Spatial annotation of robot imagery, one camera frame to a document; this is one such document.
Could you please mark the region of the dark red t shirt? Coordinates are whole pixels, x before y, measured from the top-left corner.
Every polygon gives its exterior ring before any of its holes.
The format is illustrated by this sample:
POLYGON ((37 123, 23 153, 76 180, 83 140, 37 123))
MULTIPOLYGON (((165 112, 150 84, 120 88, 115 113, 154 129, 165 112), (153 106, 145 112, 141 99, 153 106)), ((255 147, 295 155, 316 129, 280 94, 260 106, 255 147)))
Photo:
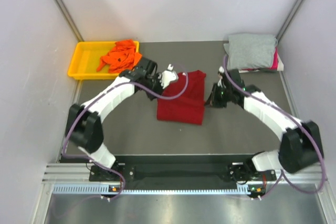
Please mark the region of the dark red t shirt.
POLYGON ((202 125, 204 118, 204 94, 206 74, 200 70, 178 74, 178 81, 169 85, 163 92, 164 96, 177 95, 188 85, 184 93, 173 100, 158 99, 156 118, 159 121, 181 122, 202 125))

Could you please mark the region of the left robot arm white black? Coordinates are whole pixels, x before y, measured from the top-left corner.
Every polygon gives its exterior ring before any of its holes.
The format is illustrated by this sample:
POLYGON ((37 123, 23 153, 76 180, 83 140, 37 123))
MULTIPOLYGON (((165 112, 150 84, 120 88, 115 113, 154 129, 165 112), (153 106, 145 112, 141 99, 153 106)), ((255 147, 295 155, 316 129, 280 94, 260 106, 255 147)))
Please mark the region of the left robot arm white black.
POLYGON ((123 70, 116 79, 98 95, 82 104, 73 104, 68 113, 65 137, 75 144, 91 160, 100 164, 101 174, 107 180, 114 180, 119 174, 115 156, 104 144, 102 123, 106 117, 125 99, 133 96, 142 88, 138 83, 148 89, 150 100, 163 94, 168 83, 166 71, 158 72, 157 63, 142 58, 130 70, 123 70))

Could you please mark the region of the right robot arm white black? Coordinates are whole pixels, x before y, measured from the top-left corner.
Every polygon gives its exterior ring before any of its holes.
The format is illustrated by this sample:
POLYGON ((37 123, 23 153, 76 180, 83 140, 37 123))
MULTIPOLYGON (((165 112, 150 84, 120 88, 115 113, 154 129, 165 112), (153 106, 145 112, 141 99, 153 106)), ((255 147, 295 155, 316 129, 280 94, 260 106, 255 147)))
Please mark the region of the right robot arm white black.
POLYGON ((283 169, 294 174, 323 159, 319 127, 303 122, 283 111, 255 85, 245 85, 239 71, 220 67, 219 81, 213 84, 206 106, 225 108, 228 103, 240 106, 266 125, 279 139, 274 151, 261 151, 245 161, 245 174, 252 180, 264 171, 283 169))

